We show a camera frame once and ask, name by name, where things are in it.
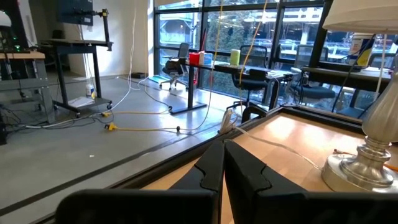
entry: computer monitor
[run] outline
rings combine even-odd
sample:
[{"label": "computer monitor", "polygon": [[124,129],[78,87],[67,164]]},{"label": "computer monitor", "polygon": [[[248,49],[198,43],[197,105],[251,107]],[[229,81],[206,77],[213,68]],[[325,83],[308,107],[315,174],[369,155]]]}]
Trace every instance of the computer monitor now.
[{"label": "computer monitor", "polygon": [[93,25],[93,0],[57,0],[57,21]]}]

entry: yellow cable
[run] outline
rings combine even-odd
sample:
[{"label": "yellow cable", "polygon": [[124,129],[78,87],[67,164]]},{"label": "yellow cable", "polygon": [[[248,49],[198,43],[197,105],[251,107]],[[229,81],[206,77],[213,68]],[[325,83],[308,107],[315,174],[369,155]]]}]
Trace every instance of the yellow cable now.
[{"label": "yellow cable", "polygon": [[[262,17],[261,17],[261,19],[264,18],[264,13],[265,13],[265,11],[266,11],[267,3],[268,3],[268,0],[266,0],[266,3],[264,4],[264,7],[262,8]],[[243,71],[244,71],[244,66],[246,65],[246,62],[248,62],[249,55],[250,55],[251,50],[252,50],[252,48],[253,48],[254,40],[256,39],[257,33],[259,32],[260,25],[261,25],[261,22],[259,22],[259,24],[257,25],[256,32],[254,33],[253,39],[252,39],[252,41],[251,41],[251,45],[250,45],[250,48],[249,48],[249,52],[248,52],[248,54],[246,55],[246,58],[244,59],[243,67],[242,67],[242,69],[241,69],[241,73],[239,74],[239,99],[240,99],[240,101],[241,101],[241,115],[243,115],[242,87],[241,87],[241,84],[242,84],[242,75],[243,75]]]},{"label": "yellow cable", "polygon": [[[214,56],[214,59],[213,59],[213,64],[215,64],[215,62],[216,62],[216,58],[217,58],[217,50],[218,50],[218,41],[219,41],[219,39],[220,39],[220,30],[221,30],[221,16],[222,16],[222,14],[223,14],[223,0],[221,0],[221,5],[220,5],[220,16],[219,16],[219,19],[218,19],[218,30],[217,30],[217,40],[216,40],[216,49],[215,49],[215,56]],[[147,52],[147,50],[145,51],[145,56],[146,56],[146,60],[145,60],[145,70],[147,70],[147,60],[148,60],[148,52]],[[204,123],[205,123],[205,121],[206,121],[206,118],[207,118],[207,116],[208,116],[208,113],[209,113],[209,110],[210,110],[210,103],[211,103],[211,94],[212,94],[212,90],[213,90],[213,71],[214,71],[214,66],[212,67],[212,69],[211,69],[211,72],[210,72],[210,98],[209,98],[209,105],[208,105],[208,108],[207,108],[207,112],[206,112],[206,116],[205,116],[205,119],[202,121],[202,123],[197,127],[197,128],[194,128],[194,129],[187,129],[187,128],[180,128],[179,126],[177,126],[176,128],[150,128],[150,129],[136,129],[136,128],[119,128],[119,127],[117,127],[114,123],[109,123],[109,124],[107,124],[106,126],[105,126],[105,129],[108,129],[108,130],[110,130],[110,131],[112,131],[112,130],[120,130],[120,131],[165,131],[165,130],[174,130],[174,129],[176,129],[177,130],[177,132],[179,132],[180,130],[184,130],[184,131],[194,131],[194,130],[197,130],[197,129],[199,129]],[[122,112],[114,112],[114,113],[125,113],[125,114],[165,114],[165,111],[164,112],[162,112],[162,113],[141,113],[141,112],[133,112],[133,111],[122,111]]]}]

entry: yellow plug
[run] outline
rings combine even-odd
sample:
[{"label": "yellow plug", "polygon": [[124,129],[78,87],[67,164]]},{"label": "yellow plug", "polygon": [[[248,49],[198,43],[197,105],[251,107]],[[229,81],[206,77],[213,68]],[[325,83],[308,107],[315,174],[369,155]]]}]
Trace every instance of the yellow plug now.
[{"label": "yellow plug", "polygon": [[111,116],[111,113],[101,113],[101,115],[102,115],[104,118],[107,118],[108,116]]},{"label": "yellow plug", "polygon": [[110,122],[109,124],[105,125],[105,129],[107,129],[108,131],[113,131],[113,130],[117,130],[118,127],[116,125],[114,125],[113,122]]}]

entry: concrete floor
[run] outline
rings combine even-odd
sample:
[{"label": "concrete floor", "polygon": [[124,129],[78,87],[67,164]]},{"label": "concrete floor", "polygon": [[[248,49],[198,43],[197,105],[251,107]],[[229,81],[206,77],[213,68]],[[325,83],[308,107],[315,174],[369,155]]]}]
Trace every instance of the concrete floor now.
[{"label": "concrete floor", "polygon": [[[53,99],[61,99],[57,94],[57,79],[49,74]],[[68,97],[76,98],[85,94],[86,81],[78,82],[76,77],[67,78]],[[146,81],[147,91],[153,97],[183,108],[187,105],[185,87],[177,86],[171,93],[159,90],[157,83]],[[124,77],[105,77],[101,80],[103,97],[113,100],[115,105],[127,92],[127,80]],[[208,103],[209,92],[195,91],[194,101]],[[132,161],[117,166],[100,175],[79,182],[73,186],[51,194],[48,197],[18,209],[3,217],[0,223],[30,223],[53,212],[59,201],[68,194],[87,188],[104,188],[144,170],[162,160],[203,142],[217,134],[225,108],[236,100],[219,94],[212,95],[209,116],[203,126],[195,131],[182,131],[177,134],[165,131],[106,131],[104,124],[96,122],[87,126],[57,129],[28,130],[10,136],[8,144],[0,146],[0,209],[24,200],[48,189],[56,188],[82,175],[108,166],[124,158]],[[141,90],[131,90],[126,99],[115,111],[163,111],[166,107],[150,99]],[[106,105],[86,111],[105,111]],[[205,118],[207,108],[171,116],[117,114],[114,122],[121,128],[195,128]],[[70,116],[63,109],[55,111],[59,119]],[[91,122],[84,119],[75,125]]]}]

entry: silver lamp base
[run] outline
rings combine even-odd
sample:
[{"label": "silver lamp base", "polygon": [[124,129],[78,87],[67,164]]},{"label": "silver lamp base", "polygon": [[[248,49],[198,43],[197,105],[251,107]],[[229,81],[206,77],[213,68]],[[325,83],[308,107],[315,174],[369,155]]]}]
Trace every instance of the silver lamp base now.
[{"label": "silver lamp base", "polygon": [[398,54],[396,70],[362,124],[365,144],[357,156],[332,155],[322,169],[323,181],[340,192],[398,193],[398,175],[384,167],[391,142],[398,142]]}]

